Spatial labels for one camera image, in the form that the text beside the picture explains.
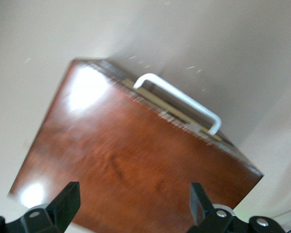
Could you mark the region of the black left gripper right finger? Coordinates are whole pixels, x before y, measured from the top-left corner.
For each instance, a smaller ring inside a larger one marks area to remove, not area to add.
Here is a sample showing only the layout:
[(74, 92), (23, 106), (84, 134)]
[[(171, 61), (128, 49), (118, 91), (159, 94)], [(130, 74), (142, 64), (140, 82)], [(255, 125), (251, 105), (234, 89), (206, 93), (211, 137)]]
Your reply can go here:
[(273, 219), (253, 216), (246, 223), (224, 205), (214, 207), (201, 183), (190, 185), (190, 211), (194, 225), (189, 233), (283, 233)]

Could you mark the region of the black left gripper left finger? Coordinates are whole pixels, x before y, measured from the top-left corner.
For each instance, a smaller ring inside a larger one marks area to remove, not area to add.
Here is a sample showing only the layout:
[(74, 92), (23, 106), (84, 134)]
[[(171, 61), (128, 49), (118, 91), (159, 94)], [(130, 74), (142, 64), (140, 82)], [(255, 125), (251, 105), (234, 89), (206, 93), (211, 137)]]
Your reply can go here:
[(9, 223), (0, 216), (0, 233), (63, 233), (80, 206), (80, 183), (69, 182), (46, 207), (35, 206)]

